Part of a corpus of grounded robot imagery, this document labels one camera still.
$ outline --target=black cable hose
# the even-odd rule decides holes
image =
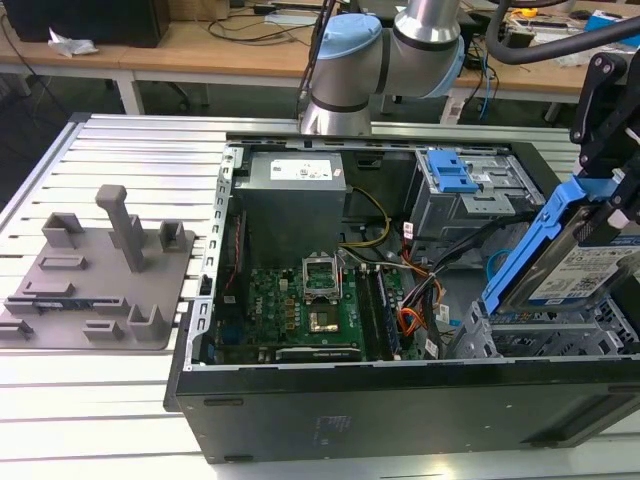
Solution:
[[[622,22],[616,22],[608,27],[545,43],[544,45],[529,48],[509,48],[498,41],[498,31],[507,10],[512,6],[511,4],[512,0],[500,0],[498,8],[491,17],[486,37],[487,48],[491,56],[508,65],[522,65],[563,57],[614,43],[640,33],[640,16],[638,16]]]
[[[489,0],[491,3],[495,3],[496,5],[500,5],[500,0]],[[559,5],[561,3],[566,2],[567,0],[516,0],[512,2],[511,7],[513,8],[544,8],[544,7],[553,7],[554,5]]]

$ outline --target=sticker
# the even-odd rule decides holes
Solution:
[[[273,160],[271,180],[331,180],[331,160]]]
[[[438,358],[438,346],[427,338],[424,348],[433,358]]]
[[[436,313],[436,320],[449,324],[449,305],[440,304],[440,308]]]
[[[64,305],[60,302],[34,302],[33,306],[40,308],[64,308]]]
[[[471,180],[474,182],[491,182],[491,177],[488,173],[472,173]]]
[[[351,417],[348,415],[318,417],[313,432],[313,445],[326,447],[343,444],[350,427]]]
[[[605,247],[574,247],[529,300],[561,305],[590,297],[618,271],[621,260],[640,251],[638,240],[627,236]]]
[[[413,240],[413,223],[404,222],[404,225],[402,225],[402,231],[404,232],[404,238],[407,240]]]

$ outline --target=gray plastic tray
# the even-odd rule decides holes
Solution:
[[[47,244],[5,301],[0,348],[167,345],[195,235],[174,221],[142,230],[125,197],[124,187],[112,185],[96,197],[113,231],[83,229],[73,214],[49,217],[42,229]]]

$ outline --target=blue plastic latch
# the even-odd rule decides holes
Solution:
[[[426,152],[427,165],[438,181],[442,193],[476,193],[480,187],[473,183],[467,166],[453,150]]]
[[[330,60],[362,50],[371,45],[382,33],[382,24],[376,17],[362,13],[348,13],[331,17],[322,37],[319,60]]]

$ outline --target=power supply label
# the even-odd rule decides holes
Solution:
[[[533,292],[529,303],[563,305],[589,298],[616,273],[621,260],[639,251],[637,236],[621,236],[602,247],[576,246]]]
[[[271,180],[332,180],[331,160],[273,160]]]

